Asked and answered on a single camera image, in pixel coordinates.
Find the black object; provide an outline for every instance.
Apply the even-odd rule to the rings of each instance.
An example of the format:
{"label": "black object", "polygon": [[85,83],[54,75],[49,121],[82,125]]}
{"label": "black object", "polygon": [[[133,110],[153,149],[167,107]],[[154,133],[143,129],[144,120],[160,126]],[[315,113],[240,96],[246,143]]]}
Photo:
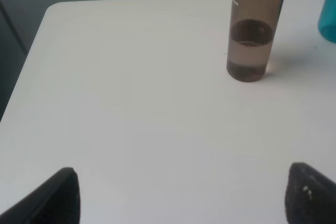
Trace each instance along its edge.
{"label": "black object", "polygon": [[80,195],[74,169],[63,168],[0,215],[0,224],[78,224]]}
{"label": "black object", "polygon": [[289,224],[335,224],[336,184],[311,166],[294,163],[285,206]]}

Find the brown bottle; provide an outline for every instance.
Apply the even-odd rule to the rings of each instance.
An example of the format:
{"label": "brown bottle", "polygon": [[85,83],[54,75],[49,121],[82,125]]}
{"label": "brown bottle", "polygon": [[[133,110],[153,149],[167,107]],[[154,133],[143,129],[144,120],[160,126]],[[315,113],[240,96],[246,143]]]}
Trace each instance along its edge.
{"label": "brown bottle", "polygon": [[265,73],[283,0],[232,0],[227,71],[244,82]]}

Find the table surface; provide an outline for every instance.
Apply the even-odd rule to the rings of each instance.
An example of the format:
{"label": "table surface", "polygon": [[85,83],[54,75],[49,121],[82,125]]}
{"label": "table surface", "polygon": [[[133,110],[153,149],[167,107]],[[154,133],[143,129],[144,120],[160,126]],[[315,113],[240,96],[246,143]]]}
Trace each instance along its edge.
{"label": "table surface", "polygon": [[0,124],[0,212],[65,166],[82,224],[283,224],[293,162],[336,180],[323,0],[285,0],[255,83],[226,72],[231,1],[50,7]]}

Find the glass bottle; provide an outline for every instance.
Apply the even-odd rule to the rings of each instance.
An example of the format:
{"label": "glass bottle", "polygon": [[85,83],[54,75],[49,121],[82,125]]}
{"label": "glass bottle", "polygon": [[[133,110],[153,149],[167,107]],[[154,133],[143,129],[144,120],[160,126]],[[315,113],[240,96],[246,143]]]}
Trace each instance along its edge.
{"label": "glass bottle", "polygon": [[266,71],[283,0],[232,0],[227,71],[244,82]]}
{"label": "glass bottle", "polygon": [[326,40],[336,43],[336,0],[324,1],[318,27]]}

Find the blue container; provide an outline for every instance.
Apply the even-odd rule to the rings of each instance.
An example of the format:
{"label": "blue container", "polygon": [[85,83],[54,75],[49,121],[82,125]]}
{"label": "blue container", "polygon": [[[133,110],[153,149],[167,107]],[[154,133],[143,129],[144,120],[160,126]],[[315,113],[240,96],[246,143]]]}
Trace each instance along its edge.
{"label": "blue container", "polygon": [[319,20],[321,35],[336,43],[336,0],[325,0]]}

